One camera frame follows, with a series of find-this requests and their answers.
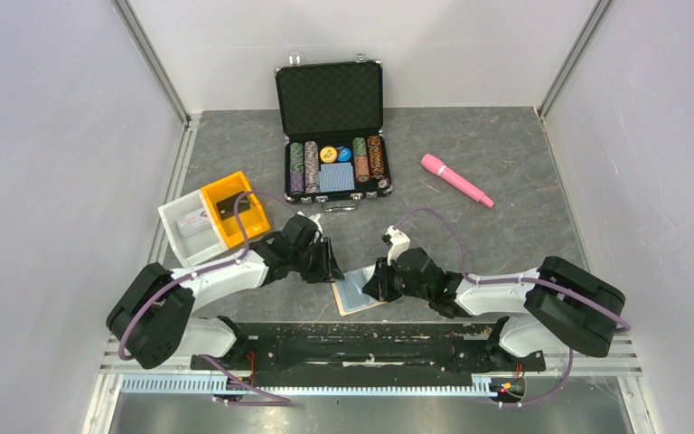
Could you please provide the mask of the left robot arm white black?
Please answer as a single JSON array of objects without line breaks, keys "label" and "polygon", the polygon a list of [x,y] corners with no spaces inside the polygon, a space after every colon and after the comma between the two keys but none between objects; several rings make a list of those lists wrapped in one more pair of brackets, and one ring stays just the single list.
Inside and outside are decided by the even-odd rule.
[{"label": "left robot arm white black", "polygon": [[226,368],[241,366],[248,345],[224,317],[201,316],[205,307],[240,291],[262,288],[297,274],[307,284],[344,278],[319,217],[299,213],[225,259],[201,267],[145,265],[111,309],[106,327],[118,340],[117,356],[143,369],[173,356],[210,355]]}]

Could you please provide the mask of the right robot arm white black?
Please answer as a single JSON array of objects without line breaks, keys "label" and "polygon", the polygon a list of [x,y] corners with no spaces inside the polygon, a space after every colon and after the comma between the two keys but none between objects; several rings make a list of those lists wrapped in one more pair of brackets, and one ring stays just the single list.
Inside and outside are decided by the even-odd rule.
[{"label": "right robot arm white black", "polygon": [[378,259],[361,291],[379,302],[425,300],[448,318],[499,315],[496,336],[485,346],[488,362],[498,369],[555,349],[604,358],[614,336],[629,329],[622,318],[624,293],[557,256],[520,273],[478,276],[446,271],[413,248]]}]

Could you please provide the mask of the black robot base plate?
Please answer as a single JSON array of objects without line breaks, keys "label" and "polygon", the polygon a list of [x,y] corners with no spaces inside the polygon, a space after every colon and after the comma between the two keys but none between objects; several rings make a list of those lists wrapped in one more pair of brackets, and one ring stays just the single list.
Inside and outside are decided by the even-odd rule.
[{"label": "black robot base plate", "polygon": [[472,375],[541,373],[540,350],[518,358],[498,349],[500,323],[239,323],[216,357],[255,386],[466,386]]}]

